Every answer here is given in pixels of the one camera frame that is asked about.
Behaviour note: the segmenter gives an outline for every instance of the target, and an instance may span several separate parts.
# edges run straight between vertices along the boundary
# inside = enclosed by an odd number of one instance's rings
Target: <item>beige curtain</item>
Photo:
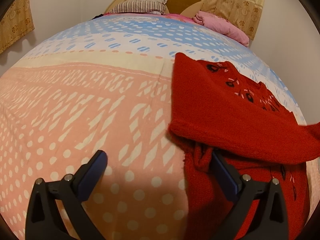
[[[230,21],[253,40],[264,0],[204,0],[201,10]]]
[[[0,20],[0,54],[35,28],[29,0],[15,0]]]

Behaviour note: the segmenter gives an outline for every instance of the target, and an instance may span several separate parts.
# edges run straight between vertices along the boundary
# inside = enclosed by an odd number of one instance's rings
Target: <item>striped pillow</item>
[[[113,13],[150,13],[157,11],[165,14],[165,4],[168,0],[128,0],[119,3],[111,11]]]

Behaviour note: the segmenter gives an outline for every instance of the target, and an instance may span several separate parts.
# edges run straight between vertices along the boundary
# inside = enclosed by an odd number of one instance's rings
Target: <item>blue gripper pad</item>
[[[87,201],[108,163],[107,154],[98,150],[91,160],[82,165],[75,174],[74,186],[80,202]]]
[[[229,173],[227,166],[228,164],[225,161],[223,163],[223,161],[221,161],[213,151],[210,162],[210,170],[213,172],[216,180],[218,181],[226,199],[236,203],[239,199],[238,193],[241,190],[241,184],[239,185],[236,183],[232,175]]]

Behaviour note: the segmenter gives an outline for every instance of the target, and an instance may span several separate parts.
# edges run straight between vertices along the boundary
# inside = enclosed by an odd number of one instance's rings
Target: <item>bed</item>
[[[169,0],[168,12],[192,17],[201,3]],[[108,167],[83,207],[104,237],[182,239],[184,153],[166,135],[177,52],[232,62],[306,124],[276,73],[230,38],[169,16],[118,14],[80,23],[42,42],[0,79],[0,212],[19,239],[34,181],[74,173],[97,149],[108,154]],[[319,201],[316,160],[307,169],[312,214]]]

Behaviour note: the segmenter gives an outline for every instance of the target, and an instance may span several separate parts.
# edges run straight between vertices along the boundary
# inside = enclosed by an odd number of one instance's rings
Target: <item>bed sheet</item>
[[[177,52],[232,62],[241,74],[264,82],[305,124],[274,71],[221,34],[149,15],[78,24],[42,42],[0,78],[0,211],[19,239],[36,178],[74,173],[97,149],[109,163],[83,207],[104,237],[182,239],[188,214],[184,155],[166,134]],[[316,161],[307,165],[312,211],[320,180]]]

